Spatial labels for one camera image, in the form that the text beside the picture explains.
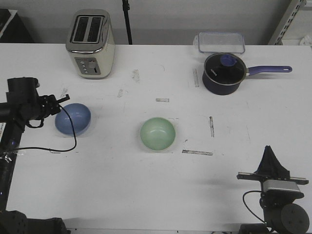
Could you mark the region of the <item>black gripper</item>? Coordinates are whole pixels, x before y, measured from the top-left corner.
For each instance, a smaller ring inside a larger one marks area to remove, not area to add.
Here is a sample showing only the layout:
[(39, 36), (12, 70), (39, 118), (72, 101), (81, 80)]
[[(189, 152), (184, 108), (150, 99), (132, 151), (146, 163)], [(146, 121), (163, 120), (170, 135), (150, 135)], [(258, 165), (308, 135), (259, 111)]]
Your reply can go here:
[(29, 97), (29, 120), (41, 120), (45, 119), (46, 117), (58, 114), (60, 112), (60, 106), (58, 102), (65, 102), (69, 99), (70, 97), (68, 94), (58, 100), (56, 100), (54, 95), (31, 95)]
[(254, 173), (239, 172), (237, 179), (259, 181), (261, 185), (261, 207), (283, 207), (302, 199), (304, 194), (300, 185), (307, 185), (306, 178), (290, 177), (290, 171), (281, 165), (271, 146), (265, 146), (264, 153), (257, 170)]

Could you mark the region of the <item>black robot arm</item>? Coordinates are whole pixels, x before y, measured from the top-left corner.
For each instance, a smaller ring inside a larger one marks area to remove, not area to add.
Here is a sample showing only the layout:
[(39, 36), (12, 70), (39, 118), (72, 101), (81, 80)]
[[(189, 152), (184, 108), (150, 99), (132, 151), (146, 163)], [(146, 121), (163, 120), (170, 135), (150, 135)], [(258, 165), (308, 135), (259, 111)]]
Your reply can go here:
[(37, 78), (10, 78), (7, 81), (7, 101), (0, 105), (0, 232), (2, 234), (69, 234), (61, 218), (27, 218), (19, 211), (6, 209), (21, 136), (30, 121), (60, 112), (60, 103), (69, 96), (56, 99), (54, 95), (39, 96)]
[(258, 224), (242, 224), (240, 234), (305, 234), (310, 225), (307, 212), (294, 201), (304, 197), (299, 185), (306, 185), (306, 178), (292, 177), (276, 158), (271, 146), (266, 146), (257, 170), (239, 172), (237, 179), (259, 181), (259, 204), (264, 218), (255, 217)]

